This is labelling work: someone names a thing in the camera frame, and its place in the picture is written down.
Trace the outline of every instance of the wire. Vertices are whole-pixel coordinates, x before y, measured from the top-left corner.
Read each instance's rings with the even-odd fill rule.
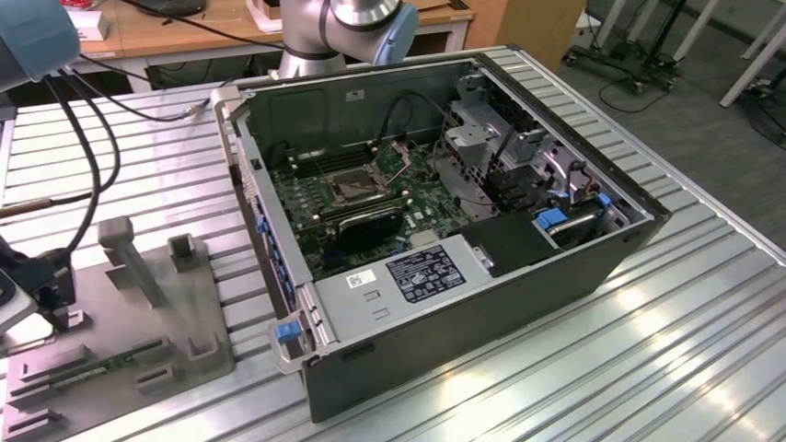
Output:
[[[756,107],[761,110],[763,114],[767,116],[767,118],[769,119],[769,121],[779,128],[779,130],[783,133],[786,133],[786,127],[783,127],[783,124],[780,124],[780,122],[777,121],[777,119],[775,118],[775,116],[769,113],[769,111],[767,110],[767,108],[764,106],[761,106],[761,103],[756,103]]]
[[[437,110],[437,112],[441,114],[441,116],[451,121],[452,124],[455,124],[456,126],[459,125],[457,122],[455,121],[455,118],[447,113],[447,111],[441,108],[441,106],[436,103],[436,101],[433,101],[429,97],[427,97],[425,95],[423,95],[420,92],[415,92],[413,90],[408,90],[404,93],[401,93],[401,95],[398,95],[390,103],[390,107],[386,110],[386,113],[384,115],[384,120],[381,122],[381,127],[378,128],[378,134],[377,134],[377,138],[374,140],[374,145],[378,145],[381,143],[381,138],[384,138],[384,135],[388,132],[388,126],[390,124],[390,118],[393,116],[393,111],[394,108],[397,107],[397,103],[405,99],[406,97],[416,97],[417,99],[421,99],[424,102],[427,102],[433,109]]]
[[[208,78],[208,74],[209,74],[209,68],[210,68],[210,67],[212,67],[212,59],[209,59],[209,60],[208,60],[208,67],[205,68],[205,72],[204,72],[204,74],[201,75],[201,78],[200,78],[198,80],[196,80],[196,82],[193,82],[193,83],[189,83],[188,81],[180,80],[180,79],[178,79],[176,76],[172,76],[172,75],[170,75],[170,74],[169,74],[166,71],[165,71],[165,69],[164,69],[164,70],[161,70],[161,69],[158,68],[158,69],[160,69],[160,70],[158,70],[158,73],[160,73],[162,76],[165,76],[166,78],[169,78],[170,80],[174,80],[174,81],[176,81],[176,82],[177,82],[180,85],[184,85],[184,86],[196,86],[196,85],[200,85],[201,83],[204,83],[204,82],[205,82],[205,79]]]
[[[769,143],[771,143],[771,144],[772,144],[772,145],[773,145],[773,146],[775,146],[777,149],[780,149],[780,150],[784,150],[784,151],[786,151],[786,146],[783,146],[783,145],[781,145],[781,144],[777,142],[777,140],[772,139],[772,138],[769,137],[769,135],[768,135],[768,134],[765,134],[765,133],[763,132],[763,130],[759,128],[759,126],[756,126],[756,123],[755,123],[755,121],[753,121],[753,119],[752,119],[752,114],[751,114],[751,112],[749,112],[749,108],[748,108],[748,107],[747,107],[747,106],[743,104],[743,101],[741,101],[741,100],[739,100],[739,106],[741,107],[743,113],[745,114],[745,117],[747,117],[747,123],[749,124],[749,128],[751,128],[751,129],[755,131],[755,133],[756,133],[756,134],[759,134],[759,135],[761,136],[761,138],[763,138],[765,141],[768,141],[768,142],[769,142]]]
[[[213,29],[213,28],[210,28],[210,27],[208,27],[208,26],[205,26],[205,25],[202,25],[200,23],[196,23],[194,21],[190,21],[186,18],[178,17],[178,16],[172,15],[172,14],[166,14],[165,12],[161,12],[160,10],[157,10],[157,9],[149,7],[149,6],[141,5],[140,3],[136,3],[133,0],[118,0],[118,1],[122,2],[122,3],[125,3],[126,5],[136,6],[138,9],[141,9],[146,13],[152,14],[153,16],[165,17],[165,18],[169,18],[173,21],[178,21],[180,23],[185,23],[185,24],[188,24],[188,25],[190,25],[190,26],[193,26],[196,28],[200,28],[201,30],[205,30],[206,32],[210,32],[210,33],[213,33],[216,35],[220,35],[221,37],[224,37],[224,38],[226,38],[229,40],[241,41],[244,43],[254,44],[256,46],[264,46],[266,48],[272,48],[272,49],[277,49],[277,50],[281,50],[284,48],[282,46],[280,46],[277,44],[273,44],[273,43],[265,43],[262,41],[253,41],[253,40],[249,40],[249,39],[244,39],[241,37],[237,37],[236,35],[226,34],[225,32],[222,32],[222,31],[220,31],[217,29]]]
[[[496,149],[496,152],[493,153],[493,155],[491,156],[491,159],[488,160],[488,166],[485,168],[485,175],[491,171],[491,166],[493,165],[493,163],[496,163],[497,160],[500,159],[501,154],[504,153],[504,149],[507,149],[507,146],[511,144],[511,140],[513,139],[515,133],[516,133],[516,127],[511,123],[511,128],[507,131],[507,134],[504,135],[504,139],[501,140],[500,147]]]
[[[137,75],[137,74],[134,74],[133,72],[124,71],[122,69],[120,69],[120,68],[117,68],[117,67],[113,67],[113,66],[108,65],[106,63],[101,63],[98,60],[93,60],[92,58],[89,58],[89,57],[88,57],[86,55],[84,55],[82,53],[80,53],[80,54],[78,54],[78,58],[81,58],[81,59],[82,59],[82,60],[85,60],[86,62],[89,62],[89,63],[94,64],[96,66],[100,66],[100,67],[102,67],[102,68],[104,68],[104,69],[106,69],[108,71],[116,72],[116,73],[118,73],[118,74],[121,74],[121,75],[124,75],[124,76],[132,76],[133,78],[137,78],[137,79],[140,79],[140,80],[142,80],[142,81],[146,81],[146,82],[148,82],[150,85],[153,85],[154,87],[161,87],[161,88],[162,88],[162,86],[161,86],[158,83],[156,83],[154,81],[152,81],[150,79],[148,79],[148,78],[144,78],[142,76],[138,76],[138,75]]]
[[[597,34],[593,31],[592,18],[589,17],[589,14],[587,14],[587,9],[589,9],[589,0],[587,0],[587,5],[584,7],[584,16],[587,16],[587,27],[589,28],[589,33],[592,34],[592,42],[589,43],[589,51],[600,52],[603,50],[603,48],[597,44]]]
[[[166,72],[176,72],[176,71],[181,70],[185,67],[185,64],[186,63],[188,62],[182,62],[182,63],[180,63],[180,65],[177,67],[172,67],[172,68],[158,66],[158,69],[161,69],[162,71],[166,71]]]
[[[96,161],[96,156],[93,154],[93,150],[89,146],[89,142],[86,141],[85,131],[82,130],[82,126],[78,124],[78,120],[76,115],[73,114],[73,109],[68,101],[65,100],[65,94],[60,89],[60,86],[52,81],[49,76],[42,77],[42,81],[52,91],[52,95],[62,108],[62,112],[65,112],[65,116],[69,120],[70,127],[73,128],[73,132],[76,133],[76,137],[78,138],[80,145],[82,146],[82,150],[85,152],[86,164],[89,165],[89,175],[92,178],[92,192],[89,194],[89,203],[86,204],[85,210],[85,217],[82,218],[82,222],[76,229],[76,233],[73,234],[73,238],[65,249],[62,250],[64,254],[70,254],[76,248],[78,247],[78,243],[82,241],[85,237],[86,230],[93,222],[93,215],[96,214],[96,208],[98,207],[98,195],[100,195],[100,171],[98,171],[98,162]]]
[[[146,115],[145,113],[141,113],[136,109],[132,109],[130,107],[128,107],[120,101],[113,99],[109,95],[104,94],[93,85],[89,84],[85,77],[82,76],[82,74],[80,74],[80,72],[76,69],[70,69],[70,72],[73,73],[76,78],[78,78],[80,82],[89,88],[89,90],[93,91],[94,94],[97,94],[98,96],[108,99],[112,103],[114,103],[114,105],[118,108],[124,109],[125,111],[130,112],[133,115],[144,118],[145,120],[150,120],[152,122],[176,122],[177,120],[182,120],[192,115],[192,112],[189,110],[182,111],[180,114],[177,114],[172,117],[153,117],[152,115]]]
[[[459,200],[467,202],[467,203],[472,203],[472,204],[477,204],[477,205],[487,205],[487,206],[496,206],[493,203],[479,203],[476,201],[468,200],[467,198],[463,198],[460,196],[455,196],[455,198],[457,198]]]
[[[112,166],[112,174],[109,175],[109,178],[101,184],[100,189],[98,189],[98,193],[102,193],[102,192],[105,192],[106,189],[109,189],[109,187],[112,187],[112,185],[114,184],[114,181],[117,179],[117,175],[120,174],[120,167],[121,167],[120,146],[117,145],[114,131],[112,130],[112,126],[109,126],[109,122],[106,121],[106,118],[105,118],[102,112],[100,111],[98,106],[96,106],[96,103],[93,102],[92,98],[89,97],[89,94],[88,94],[84,86],[80,84],[78,81],[76,81],[69,76],[68,72],[65,72],[62,69],[60,69],[57,71],[57,73],[60,74],[60,76],[62,77],[62,79],[65,80],[65,82],[68,83],[68,85],[70,86],[73,91],[76,92],[76,95],[78,95],[80,98],[85,101],[86,106],[96,114],[96,117],[98,118],[98,121],[100,121],[100,125],[102,126],[102,130],[106,132],[106,137],[109,138],[109,144],[112,145],[112,158],[113,158],[114,164]],[[52,204],[53,205],[72,204],[72,203],[76,203],[81,200],[88,199],[90,196],[92,196],[92,192],[81,193],[81,194],[73,195],[68,198],[61,198],[61,199],[53,200]]]
[[[623,38],[627,37],[627,32],[629,32],[629,29],[633,27],[633,23],[639,19],[640,9],[647,4],[647,1],[648,0],[641,0],[640,3],[639,3],[639,6],[636,6],[636,10],[633,11],[633,15],[629,17],[629,21],[627,22],[627,25],[624,26],[624,35],[623,35]]]
[[[669,90],[667,90],[663,95],[660,95],[657,98],[655,98],[652,101],[649,101],[643,107],[637,108],[637,109],[621,109],[616,106],[613,106],[611,103],[608,103],[608,101],[605,100],[605,98],[603,97],[603,92],[605,92],[605,90],[615,86],[621,84],[624,81],[627,81],[629,79],[629,77],[621,78],[619,80],[612,81],[611,83],[608,83],[607,85],[604,85],[603,87],[600,87],[600,89],[597,90],[597,98],[600,99],[600,101],[603,102],[603,104],[605,104],[609,108],[612,108],[615,111],[617,112],[623,112],[623,113],[641,113],[644,112],[647,109],[649,109],[656,103],[657,101],[660,101],[664,97],[667,97],[667,95],[671,93]]]

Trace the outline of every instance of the metal bracket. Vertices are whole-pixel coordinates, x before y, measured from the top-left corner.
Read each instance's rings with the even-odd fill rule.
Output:
[[[229,145],[229,137],[226,135],[230,132],[232,126],[226,130],[226,119],[229,114],[238,107],[242,101],[242,96],[236,86],[218,87],[209,92],[209,107],[216,116],[216,123],[218,124],[218,139],[221,140],[222,159],[228,166],[236,164],[234,157],[232,156],[232,148]]]

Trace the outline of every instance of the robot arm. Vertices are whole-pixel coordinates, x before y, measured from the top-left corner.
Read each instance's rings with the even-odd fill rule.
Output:
[[[282,0],[284,58],[277,77],[346,67],[345,54],[369,64],[400,62],[417,29],[417,9],[400,0]]]

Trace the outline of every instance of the motherboard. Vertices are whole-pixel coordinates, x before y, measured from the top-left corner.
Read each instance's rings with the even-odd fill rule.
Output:
[[[316,280],[445,238],[469,223],[435,145],[394,140],[290,153],[272,182]]]

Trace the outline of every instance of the gray floor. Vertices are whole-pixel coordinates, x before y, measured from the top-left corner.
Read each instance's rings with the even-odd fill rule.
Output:
[[[591,0],[588,9],[604,16],[611,3],[612,0]],[[627,23],[637,4],[635,0],[628,1],[617,25]],[[656,33],[667,12],[668,7],[660,4],[643,34],[645,41]],[[692,23],[693,19],[683,14],[664,53],[673,53]],[[747,62],[739,58],[745,47],[739,40],[707,28],[680,63],[684,75],[676,88],[639,114],[617,112],[597,99],[597,89],[611,79],[621,77],[617,71],[584,60],[573,67],[563,67],[557,74],[687,177],[786,249],[786,151],[753,132],[739,106],[723,109],[716,104],[747,67]],[[780,61],[771,62],[761,76],[771,77],[781,67]],[[612,87],[604,97],[616,107],[635,109],[660,93],[653,88],[641,97],[633,97],[621,87]],[[786,122],[786,102],[781,108],[776,112]]]

